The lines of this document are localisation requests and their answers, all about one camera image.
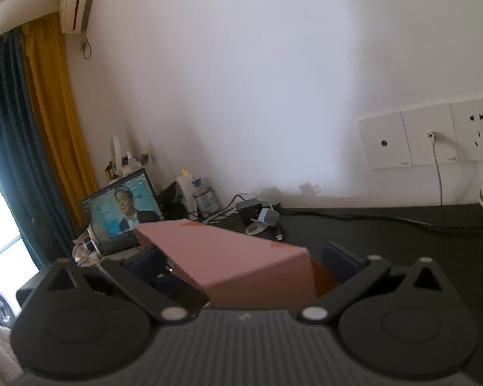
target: white wall plate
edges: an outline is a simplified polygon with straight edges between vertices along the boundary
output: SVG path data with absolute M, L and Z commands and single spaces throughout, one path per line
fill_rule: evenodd
M 372 169 L 412 165 L 400 113 L 360 120 L 358 128 Z
M 428 132 L 435 132 L 437 137 L 435 153 L 438 163 L 458 161 L 453 118 L 448 104 L 416 108 L 401 114 L 412 156 L 412 165 L 433 163 Z
M 460 161 L 483 160 L 483 99 L 451 103 Z

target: charger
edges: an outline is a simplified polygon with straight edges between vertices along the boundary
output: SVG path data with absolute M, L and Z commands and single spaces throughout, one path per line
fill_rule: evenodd
M 264 207 L 258 216 L 258 220 L 268 226 L 276 226 L 279 220 L 279 212 Z
M 253 220 L 258 220 L 260 212 L 263 209 L 263 203 L 257 198 L 250 198 L 236 204 L 238 215 L 243 222 L 244 227 L 248 227 Z

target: black desk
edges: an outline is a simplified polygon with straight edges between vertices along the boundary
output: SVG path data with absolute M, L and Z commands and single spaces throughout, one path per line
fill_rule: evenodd
M 379 208 L 322 209 L 334 214 L 385 215 L 410 217 L 437 226 L 483 225 L 483 209 L 479 205 Z M 419 257 L 433 257 L 460 293 L 478 325 L 477 349 L 466 370 L 483 384 L 483 235 L 439 234 L 410 224 L 378 220 L 332 220 L 319 216 L 282 216 L 284 242 L 308 248 L 317 259 L 326 241 L 335 241 L 350 251 L 366 257 L 379 254 L 395 265 L 411 265 Z M 240 219 L 233 215 L 219 227 L 244 232 Z M 272 238 L 268 233 L 261 234 Z

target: white bottle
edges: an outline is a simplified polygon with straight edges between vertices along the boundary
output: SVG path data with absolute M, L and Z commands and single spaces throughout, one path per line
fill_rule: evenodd
M 202 179 L 196 179 L 192 181 L 194 187 L 193 197 L 197 202 L 200 213 L 204 217 L 209 217 L 220 209 L 215 193 L 211 188 L 205 184 Z
M 182 193 L 182 203 L 189 213 L 189 219 L 197 220 L 197 203 L 193 197 L 193 177 L 186 168 L 182 169 L 182 175 L 177 177 L 177 184 L 180 187 Z

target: dark green curtain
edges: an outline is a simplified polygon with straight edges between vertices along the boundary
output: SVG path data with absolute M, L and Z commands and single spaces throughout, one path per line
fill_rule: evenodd
M 75 233 L 32 114 L 20 35 L 21 29 L 15 28 L 0 36 L 0 190 L 41 268 L 57 257 L 71 257 Z M 50 249 L 36 243 L 31 232 L 31 220 L 39 215 L 48 223 Z

